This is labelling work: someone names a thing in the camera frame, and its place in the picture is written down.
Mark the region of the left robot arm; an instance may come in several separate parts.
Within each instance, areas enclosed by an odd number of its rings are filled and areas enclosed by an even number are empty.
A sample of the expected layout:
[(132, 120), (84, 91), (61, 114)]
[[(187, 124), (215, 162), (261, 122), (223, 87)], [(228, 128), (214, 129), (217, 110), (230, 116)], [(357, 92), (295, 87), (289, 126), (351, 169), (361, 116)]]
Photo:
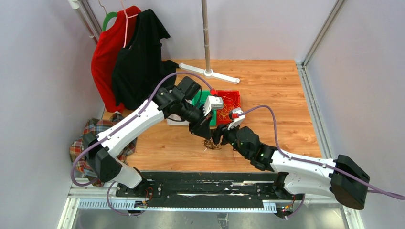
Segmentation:
[(190, 105), (187, 101), (201, 88), (190, 77), (184, 77), (171, 91), (161, 85), (159, 82), (149, 98), (118, 124), (98, 135), (89, 133), (84, 136), (85, 161), (96, 177), (101, 182), (115, 181), (127, 186), (135, 197), (145, 194), (146, 184), (135, 168), (117, 158), (118, 154), (140, 134), (170, 115), (189, 122), (190, 133), (209, 139), (212, 111), (223, 105), (215, 95), (208, 96), (203, 106)]

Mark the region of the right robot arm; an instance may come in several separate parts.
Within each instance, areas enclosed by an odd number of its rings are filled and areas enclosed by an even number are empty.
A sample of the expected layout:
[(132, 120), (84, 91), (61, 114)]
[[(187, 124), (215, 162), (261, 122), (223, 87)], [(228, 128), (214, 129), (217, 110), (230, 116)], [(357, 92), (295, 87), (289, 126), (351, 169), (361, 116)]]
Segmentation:
[(370, 176), (348, 156), (321, 159), (280, 152), (275, 146), (260, 142), (259, 136), (247, 126), (229, 129), (220, 125), (212, 134), (215, 144), (229, 144), (256, 169), (277, 173), (273, 184), (277, 198), (311, 194), (335, 198), (356, 210), (365, 207)]

